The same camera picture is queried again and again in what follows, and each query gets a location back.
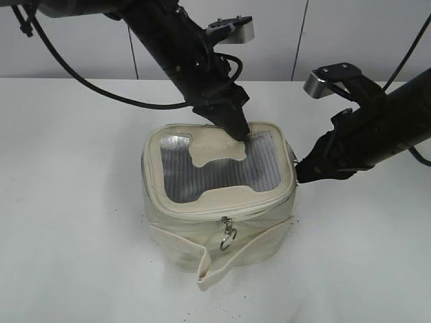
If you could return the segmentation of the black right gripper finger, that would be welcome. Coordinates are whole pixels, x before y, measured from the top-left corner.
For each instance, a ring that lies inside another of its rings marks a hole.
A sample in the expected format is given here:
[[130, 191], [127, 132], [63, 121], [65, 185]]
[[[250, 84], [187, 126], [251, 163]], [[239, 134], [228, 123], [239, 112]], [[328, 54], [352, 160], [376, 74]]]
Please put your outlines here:
[[355, 172], [339, 171], [325, 156], [323, 151], [313, 149], [296, 165], [296, 177], [299, 183], [309, 183], [318, 180], [347, 180]]

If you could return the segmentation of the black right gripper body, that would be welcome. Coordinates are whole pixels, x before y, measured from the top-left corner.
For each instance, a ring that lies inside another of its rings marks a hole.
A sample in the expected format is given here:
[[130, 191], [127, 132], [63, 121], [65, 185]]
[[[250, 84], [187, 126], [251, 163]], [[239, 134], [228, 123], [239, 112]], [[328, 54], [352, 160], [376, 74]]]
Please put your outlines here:
[[395, 117], [401, 103], [400, 86], [389, 94], [371, 80], [344, 83], [359, 108], [345, 109], [331, 118], [333, 130], [320, 137], [314, 147], [339, 170], [359, 172], [404, 151], [403, 133]]

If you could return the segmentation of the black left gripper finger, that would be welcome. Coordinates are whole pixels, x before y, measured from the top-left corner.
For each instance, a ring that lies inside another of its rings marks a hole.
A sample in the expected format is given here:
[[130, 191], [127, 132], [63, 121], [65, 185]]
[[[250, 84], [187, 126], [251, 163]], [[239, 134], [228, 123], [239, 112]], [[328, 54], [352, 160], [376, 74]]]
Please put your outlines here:
[[229, 103], [195, 106], [192, 111], [226, 131], [231, 138], [244, 141], [250, 133], [242, 107]]

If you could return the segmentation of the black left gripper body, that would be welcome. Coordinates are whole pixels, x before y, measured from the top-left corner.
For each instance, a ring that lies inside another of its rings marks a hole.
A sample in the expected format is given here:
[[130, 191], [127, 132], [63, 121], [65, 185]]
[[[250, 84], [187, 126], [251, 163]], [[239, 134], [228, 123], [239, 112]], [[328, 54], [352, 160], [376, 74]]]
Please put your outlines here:
[[148, 108], [170, 110], [219, 103], [243, 107], [249, 96], [236, 84], [242, 61], [216, 52], [215, 46], [193, 20], [149, 20], [147, 50], [184, 100], [148, 104]]

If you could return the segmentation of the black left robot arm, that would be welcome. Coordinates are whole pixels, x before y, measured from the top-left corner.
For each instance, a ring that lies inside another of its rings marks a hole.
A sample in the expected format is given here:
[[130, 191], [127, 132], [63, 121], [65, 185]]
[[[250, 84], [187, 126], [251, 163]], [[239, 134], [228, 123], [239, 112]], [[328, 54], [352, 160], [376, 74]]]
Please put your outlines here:
[[[190, 106], [195, 114], [221, 127], [233, 139], [243, 141], [248, 135], [242, 107], [249, 96], [235, 83], [242, 63], [236, 57], [215, 52], [214, 47], [225, 40], [240, 43], [252, 39], [252, 17], [218, 20], [203, 29], [178, 1], [30, 1], [23, 8], [57, 62], [92, 91], [153, 110]], [[184, 102], [147, 104], [112, 94], [86, 81], [55, 50], [36, 19], [37, 11], [53, 18], [102, 13], [113, 20], [123, 20], [183, 95]]]

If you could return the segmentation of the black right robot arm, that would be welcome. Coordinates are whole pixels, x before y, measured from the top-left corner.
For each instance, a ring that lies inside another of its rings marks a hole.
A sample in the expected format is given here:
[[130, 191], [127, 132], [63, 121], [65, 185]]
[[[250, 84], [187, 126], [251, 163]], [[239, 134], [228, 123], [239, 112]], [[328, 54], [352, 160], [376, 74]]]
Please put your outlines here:
[[299, 183], [348, 179], [430, 138], [429, 70], [389, 94], [363, 75], [343, 84], [359, 107], [331, 118], [333, 130], [296, 165]]

